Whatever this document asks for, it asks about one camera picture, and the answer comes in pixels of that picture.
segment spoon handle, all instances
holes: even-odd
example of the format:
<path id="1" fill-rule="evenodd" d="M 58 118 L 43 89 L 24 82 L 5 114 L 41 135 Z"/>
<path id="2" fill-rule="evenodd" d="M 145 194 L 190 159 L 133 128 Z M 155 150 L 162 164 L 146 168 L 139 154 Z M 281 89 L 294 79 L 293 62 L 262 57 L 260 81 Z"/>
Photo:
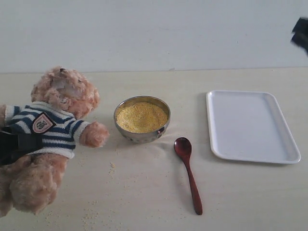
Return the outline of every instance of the spoon handle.
<path id="1" fill-rule="evenodd" d="M 193 178 L 193 173 L 191 171 L 191 167 L 190 167 L 189 162 L 186 163 L 185 166 L 186 166 L 187 173 L 188 173 L 189 185 L 191 187 L 194 210 L 195 210 L 196 214 L 202 215 L 202 213 L 203 213 L 202 203 L 201 203 L 201 199 L 200 199 L 200 195 L 199 195 L 199 192 L 198 192 L 198 189 L 197 189 L 196 182 L 194 181 L 194 178 Z"/>

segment embroidered badge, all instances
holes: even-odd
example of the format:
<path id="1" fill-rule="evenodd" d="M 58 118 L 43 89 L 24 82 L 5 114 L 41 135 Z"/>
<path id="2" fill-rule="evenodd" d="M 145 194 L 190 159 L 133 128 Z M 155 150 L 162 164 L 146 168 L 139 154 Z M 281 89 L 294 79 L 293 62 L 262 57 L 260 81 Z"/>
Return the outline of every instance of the embroidered badge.
<path id="1" fill-rule="evenodd" d="M 54 127 L 56 124 L 42 112 L 34 121 L 32 125 L 32 130 L 35 133 L 42 134 Z"/>

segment white table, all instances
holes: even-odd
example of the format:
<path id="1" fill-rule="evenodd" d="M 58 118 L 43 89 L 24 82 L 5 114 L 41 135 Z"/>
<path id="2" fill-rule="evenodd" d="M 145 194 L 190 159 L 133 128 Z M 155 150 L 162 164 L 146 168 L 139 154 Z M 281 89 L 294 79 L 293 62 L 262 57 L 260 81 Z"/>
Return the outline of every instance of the white table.
<path id="1" fill-rule="evenodd" d="M 1 75 L 1 102 L 28 103 L 39 76 Z M 0 220 L 1 231 L 308 230 L 308 68 L 87 76 L 102 97 L 87 120 L 106 124 L 109 142 L 95 150 L 78 147 L 56 201 L 37 217 L 12 210 Z M 205 109 L 210 90 L 274 94 L 301 161 L 273 166 L 216 158 L 210 151 Z M 132 144 L 114 126 L 115 107 L 136 95 L 161 98 L 171 108 L 166 134 L 153 143 Z M 185 167 L 173 151 L 179 136 L 192 142 L 191 167 L 203 202 L 202 216 L 194 212 Z"/>

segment plastic tray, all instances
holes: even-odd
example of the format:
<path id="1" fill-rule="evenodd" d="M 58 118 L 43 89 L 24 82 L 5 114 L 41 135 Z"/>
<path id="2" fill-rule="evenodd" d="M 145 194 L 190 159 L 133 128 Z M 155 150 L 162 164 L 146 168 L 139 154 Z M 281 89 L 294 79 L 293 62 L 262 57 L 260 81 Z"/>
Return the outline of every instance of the plastic tray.
<path id="1" fill-rule="evenodd" d="M 266 92 L 206 94 L 212 152 L 228 160 L 295 164 L 301 155 L 276 98 Z"/>

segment navy and white striped sweater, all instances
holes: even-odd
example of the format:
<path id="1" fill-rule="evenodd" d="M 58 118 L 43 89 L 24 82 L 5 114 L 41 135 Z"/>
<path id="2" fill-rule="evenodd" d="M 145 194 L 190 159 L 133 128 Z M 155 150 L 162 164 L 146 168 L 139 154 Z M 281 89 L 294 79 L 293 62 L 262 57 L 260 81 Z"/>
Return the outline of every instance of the navy and white striped sweater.
<path id="1" fill-rule="evenodd" d="M 70 159 L 75 156 L 76 142 L 89 124 L 44 102 L 33 102 L 24 107 L 8 105 L 5 123 L 17 132 L 42 135 L 43 148 L 29 154 L 55 153 Z"/>

